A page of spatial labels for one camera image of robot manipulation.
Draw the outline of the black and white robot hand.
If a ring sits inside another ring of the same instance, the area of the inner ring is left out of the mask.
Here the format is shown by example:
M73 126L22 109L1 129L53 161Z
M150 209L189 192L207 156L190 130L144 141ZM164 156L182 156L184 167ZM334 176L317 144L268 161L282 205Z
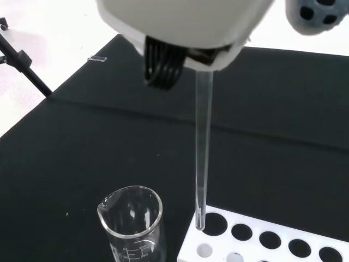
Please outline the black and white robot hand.
M171 89L182 70L229 66L271 1L97 1L102 20L143 56L149 87Z

